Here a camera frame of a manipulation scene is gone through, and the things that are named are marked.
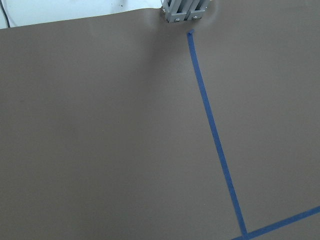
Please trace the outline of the aluminium frame post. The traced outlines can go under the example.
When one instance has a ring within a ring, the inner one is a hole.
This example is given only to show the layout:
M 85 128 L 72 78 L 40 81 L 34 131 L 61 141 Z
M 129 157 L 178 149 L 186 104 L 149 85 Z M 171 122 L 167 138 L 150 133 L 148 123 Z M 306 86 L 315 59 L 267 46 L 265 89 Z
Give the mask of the aluminium frame post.
M 168 23 L 199 20 L 211 0 L 162 0 L 161 10 Z

